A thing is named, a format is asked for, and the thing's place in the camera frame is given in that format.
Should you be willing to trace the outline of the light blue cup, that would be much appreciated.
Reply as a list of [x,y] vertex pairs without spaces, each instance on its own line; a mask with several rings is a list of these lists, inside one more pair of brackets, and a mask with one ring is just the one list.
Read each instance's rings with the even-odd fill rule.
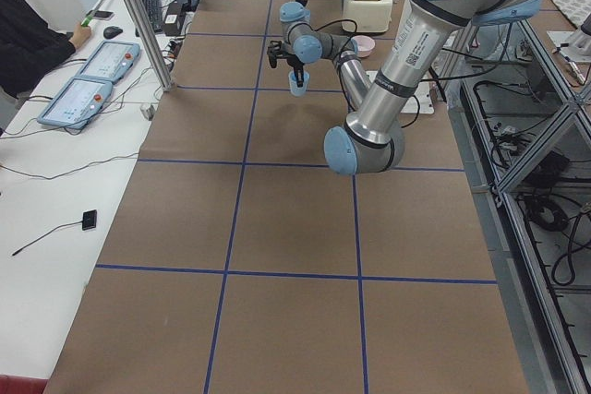
[[288,74],[289,87],[290,87],[291,94],[296,97],[303,96],[307,92],[309,78],[310,78],[309,73],[307,71],[305,71],[303,74],[303,80],[301,82],[298,82],[298,80],[296,79],[295,73],[293,71],[291,71]]

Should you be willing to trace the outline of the pink bowl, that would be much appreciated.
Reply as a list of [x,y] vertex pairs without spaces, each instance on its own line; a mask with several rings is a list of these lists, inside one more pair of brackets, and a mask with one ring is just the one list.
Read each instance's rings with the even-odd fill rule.
[[356,53],[360,58],[369,57],[376,46],[375,41],[367,35],[356,35],[352,38],[356,46]]

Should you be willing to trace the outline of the cream toaster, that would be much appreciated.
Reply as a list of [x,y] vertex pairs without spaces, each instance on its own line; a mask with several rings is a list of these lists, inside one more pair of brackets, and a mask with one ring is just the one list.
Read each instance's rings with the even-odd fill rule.
[[386,32],[392,21],[393,0],[344,0],[342,28],[361,34]]

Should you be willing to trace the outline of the black keyboard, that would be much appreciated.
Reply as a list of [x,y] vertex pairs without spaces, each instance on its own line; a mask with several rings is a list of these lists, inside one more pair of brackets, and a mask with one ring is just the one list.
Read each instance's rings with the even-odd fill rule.
[[140,0],[153,31],[163,33],[163,8],[161,0]]

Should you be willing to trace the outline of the upper teach pendant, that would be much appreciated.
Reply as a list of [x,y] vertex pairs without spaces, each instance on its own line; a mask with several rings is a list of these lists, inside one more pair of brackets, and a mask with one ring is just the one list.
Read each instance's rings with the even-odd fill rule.
[[103,40],[78,71],[77,77],[116,84],[131,69],[139,54],[137,43]]

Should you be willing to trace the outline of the teach pendant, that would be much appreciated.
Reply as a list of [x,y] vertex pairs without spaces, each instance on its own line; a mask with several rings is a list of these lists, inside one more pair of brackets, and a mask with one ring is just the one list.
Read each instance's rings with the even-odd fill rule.
[[131,69],[139,54],[137,43],[103,40],[78,71],[77,77],[116,84]]
[[82,129],[103,108],[113,91],[109,81],[71,78],[38,115],[40,125]]

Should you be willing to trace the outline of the black computer mouse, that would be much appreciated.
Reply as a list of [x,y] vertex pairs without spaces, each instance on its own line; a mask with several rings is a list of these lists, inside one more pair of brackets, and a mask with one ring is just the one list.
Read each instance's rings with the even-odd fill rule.
[[103,30],[103,37],[106,40],[111,40],[123,33],[123,30],[117,26],[109,26]]

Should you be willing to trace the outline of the black phone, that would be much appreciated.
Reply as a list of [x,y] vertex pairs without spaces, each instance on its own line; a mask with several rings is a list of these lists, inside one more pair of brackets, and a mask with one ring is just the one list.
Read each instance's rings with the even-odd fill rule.
[[95,20],[110,20],[115,15],[112,11],[106,10],[95,10],[92,12],[91,17]]

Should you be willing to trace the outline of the lower teach pendant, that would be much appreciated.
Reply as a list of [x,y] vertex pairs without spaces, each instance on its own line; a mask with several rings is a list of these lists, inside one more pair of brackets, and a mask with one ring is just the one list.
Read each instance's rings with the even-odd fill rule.
[[113,91],[109,81],[71,78],[38,115],[40,125],[82,129],[103,108]]

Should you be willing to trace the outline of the small black device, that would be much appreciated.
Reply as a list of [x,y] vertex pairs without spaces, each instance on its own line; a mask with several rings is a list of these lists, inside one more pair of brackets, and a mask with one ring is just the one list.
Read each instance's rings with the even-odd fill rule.
[[97,226],[97,219],[98,219],[98,210],[97,209],[91,209],[91,210],[84,211],[82,214],[81,229],[83,231],[95,229]]

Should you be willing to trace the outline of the person at desk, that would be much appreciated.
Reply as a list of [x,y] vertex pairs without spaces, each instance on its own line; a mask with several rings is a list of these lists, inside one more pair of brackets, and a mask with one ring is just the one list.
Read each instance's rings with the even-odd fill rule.
[[79,23],[70,36],[50,29],[26,0],[1,0],[1,89],[13,97],[33,90],[90,36]]

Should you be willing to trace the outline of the aluminium frame post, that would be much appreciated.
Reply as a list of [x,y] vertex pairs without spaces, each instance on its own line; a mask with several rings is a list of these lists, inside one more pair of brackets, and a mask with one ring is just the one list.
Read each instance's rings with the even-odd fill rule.
[[144,52],[151,62],[151,67],[159,80],[160,86],[164,92],[169,91],[174,82],[163,60],[163,54],[141,0],[124,0],[124,3],[134,25],[138,29]]

